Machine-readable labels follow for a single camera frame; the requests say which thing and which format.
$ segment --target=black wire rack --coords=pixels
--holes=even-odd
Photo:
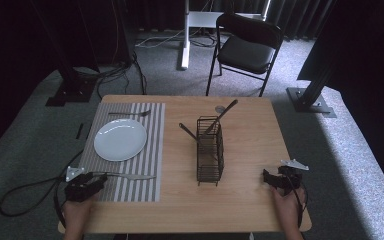
[[[217,120],[214,116],[202,116],[197,120],[197,169],[198,186],[201,182],[215,183],[221,179],[224,169],[223,133],[221,124],[217,121],[210,132],[204,132]]]

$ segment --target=gray carpet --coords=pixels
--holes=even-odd
[[[196,40],[210,43],[204,38]],[[297,113],[286,93],[287,87],[308,85],[307,81],[296,78],[312,45],[313,42],[303,40],[283,43],[263,95],[273,102],[291,158],[310,167],[304,183],[309,191],[308,210],[313,227],[305,236],[307,239],[384,239],[384,175],[340,93],[328,88],[322,93],[337,118]],[[179,70],[180,42],[167,42],[154,48],[136,47],[149,95],[205,94],[213,50],[194,45],[191,48],[189,69],[182,71]],[[100,94],[141,94],[137,68],[131,67],[126,76],[102,84]],[[11,188],[57,176],[84,147],[87,131],[77,136],[78,129],[80,124],[84,129],[90,127],[100,98],[95,93],[89,103],[45,107],[60,82],[57,72],[44,79],[1,138],[0,199]],[[255,97],[260,86],[257,80],[225,72],[222,77],[214,78],[210,95]],[[46,187],[31,188],[12,196],[6,207],[14,210],[30,206],[45,192]],[[24,216],[0,215],[0,239],[61,239],[52,206],[52,197],[48,197]],[[282,233],[254,233],[254,237],[284,239]],[[112,239],[112,235],[87,235],[86,239]]]

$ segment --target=black metal base plate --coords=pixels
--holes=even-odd
[[[62,82],[55,96],[48,99],[46,106],[63,107],[66,102],[89,102],[97,79],[88,78],[82,81],[83,83],[77,92],[68,92],[64,82]]]
[[[294,104],[295,111],[308,113],[322,113],[325,118],[336,118],[335,111],[332,107],[328,107],[323,96],[320,95],[312,106],[307,107],[302,104],[300,98],[304,94],[306,88],[287,88],[289,98]]]

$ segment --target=striped placemat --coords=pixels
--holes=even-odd
[[[109,112],[143,112],[151,109],[148,116],[108,115]],[[164,103],[100,103],[90,129],[79,167],[85,172],[116,172],[126,174],[154,175],[149,180],[132,181],[121,177],[108,177],[101,190],[100,201],[113,202],[155,202],[160,199],[161,164],[164,135]],[[96,133],[105,124],[120,118],[133,119],[146,129],[147,142],[133,158],[111,162],[104,160],[95,152]]]

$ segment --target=round plate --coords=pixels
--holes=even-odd
[[[96,153],[108,161],[124,161],[136,156],[145,146],[146,130],[138,121],[117,119],[105,124],[96,134]]]

